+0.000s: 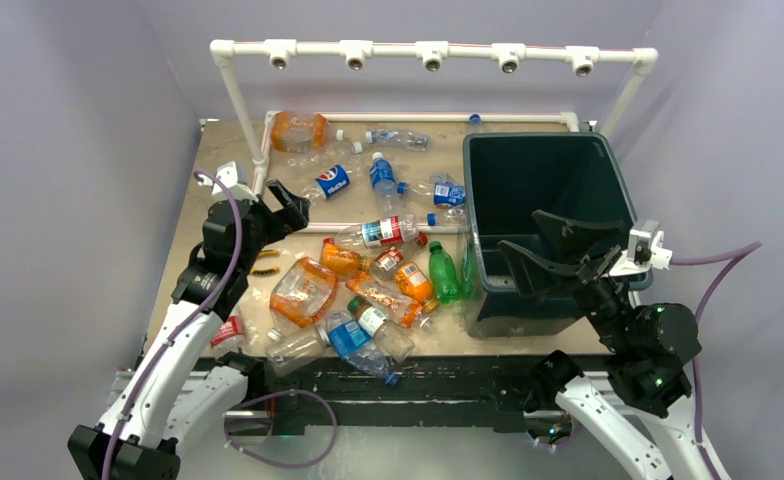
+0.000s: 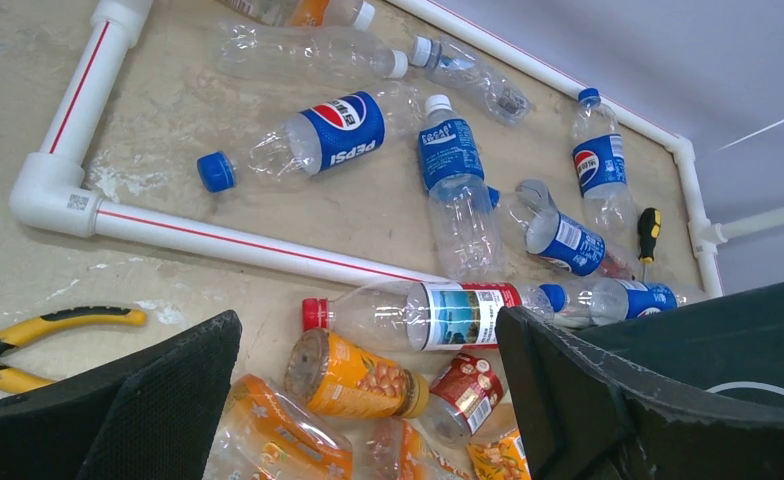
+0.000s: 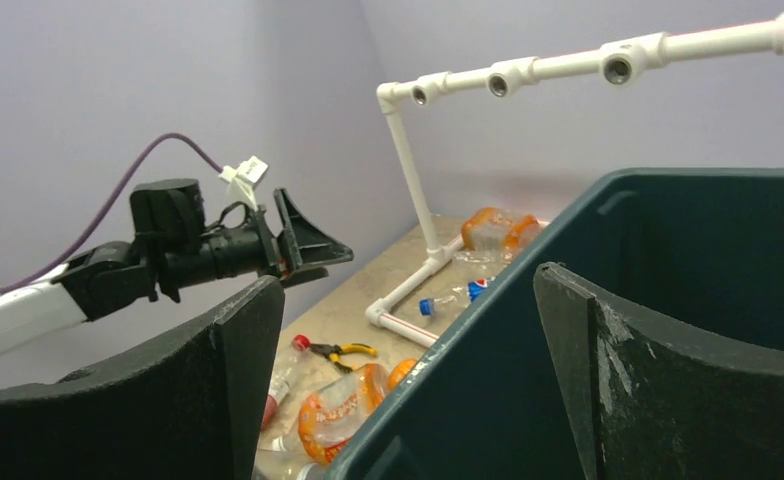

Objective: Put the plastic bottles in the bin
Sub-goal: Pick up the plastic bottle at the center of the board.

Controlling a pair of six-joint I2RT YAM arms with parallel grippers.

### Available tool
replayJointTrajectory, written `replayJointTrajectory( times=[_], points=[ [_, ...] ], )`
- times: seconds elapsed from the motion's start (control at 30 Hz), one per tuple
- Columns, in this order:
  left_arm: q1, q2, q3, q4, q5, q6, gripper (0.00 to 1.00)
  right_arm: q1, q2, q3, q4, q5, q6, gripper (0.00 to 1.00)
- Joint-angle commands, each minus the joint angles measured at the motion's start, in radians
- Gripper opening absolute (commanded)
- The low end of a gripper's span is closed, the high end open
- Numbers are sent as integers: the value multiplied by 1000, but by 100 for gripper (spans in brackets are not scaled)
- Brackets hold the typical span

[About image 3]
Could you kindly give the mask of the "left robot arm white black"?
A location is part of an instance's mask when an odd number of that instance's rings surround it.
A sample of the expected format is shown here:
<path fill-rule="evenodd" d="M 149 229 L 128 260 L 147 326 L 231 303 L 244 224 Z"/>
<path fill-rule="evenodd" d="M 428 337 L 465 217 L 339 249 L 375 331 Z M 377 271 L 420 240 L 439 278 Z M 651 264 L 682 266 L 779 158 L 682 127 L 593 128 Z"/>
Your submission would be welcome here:
<path fill-rule="evenodd" d="M 198 181 L 137 186 L 129 197 L 130 242 L 113 241 L 74 256 L 57 272 L 0 296 L 0 356 L 47 334 L 107 317 L 136 301 L 181 300 L 182 289 L 255 273 L 284 287 L 325 278 L 350 262 L 350 247 L 307 220 L 288 192 L 274 192 L 282 222 L 274 234 L 265 209 L 235 201 L 236 226 L 205 220 Z"/>

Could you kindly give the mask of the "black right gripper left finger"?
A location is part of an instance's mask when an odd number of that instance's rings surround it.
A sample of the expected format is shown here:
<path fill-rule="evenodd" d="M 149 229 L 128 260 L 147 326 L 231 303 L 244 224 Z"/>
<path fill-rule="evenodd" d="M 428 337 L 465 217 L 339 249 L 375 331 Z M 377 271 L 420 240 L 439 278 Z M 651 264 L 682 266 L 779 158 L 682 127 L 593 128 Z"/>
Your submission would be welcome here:
<path fill-rule="evenodd" d="M 262 277 L 51 384 L 0 390 L 0 479 L 249 479 L 285 303 Z"/>

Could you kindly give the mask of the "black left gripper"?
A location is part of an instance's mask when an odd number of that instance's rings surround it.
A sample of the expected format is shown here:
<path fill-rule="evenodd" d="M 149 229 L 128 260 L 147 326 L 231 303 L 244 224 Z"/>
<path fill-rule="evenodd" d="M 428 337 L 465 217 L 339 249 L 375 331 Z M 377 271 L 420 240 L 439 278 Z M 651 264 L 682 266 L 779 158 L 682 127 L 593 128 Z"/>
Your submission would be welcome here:
<path fill-rule="evenodd" d="M 282 222 L 277 236 L 288 275 L 284 288 L 327 278 L 328 268 L 351 262 L 353 250 L 309 221 L 285 188 L 274 190 Z M 199 182 L 177 178 L 136 186 L 129 196 L 133 248 L 146 273 L 144 297 L 178 303 L 183 288 L 247 273 L 278 278 L 283 260 L 265 215 L 236 201 L 208 224 Z"/>

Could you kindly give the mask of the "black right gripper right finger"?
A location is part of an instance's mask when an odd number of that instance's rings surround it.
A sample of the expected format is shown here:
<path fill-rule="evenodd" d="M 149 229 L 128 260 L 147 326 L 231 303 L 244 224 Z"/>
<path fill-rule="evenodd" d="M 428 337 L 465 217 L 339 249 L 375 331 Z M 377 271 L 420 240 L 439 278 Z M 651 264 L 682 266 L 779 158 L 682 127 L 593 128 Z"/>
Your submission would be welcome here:
<path fill-rule="evenodd" d="M 539 317 L 588 479 L 784 479 L 784 351 L 547 262 Z"/>

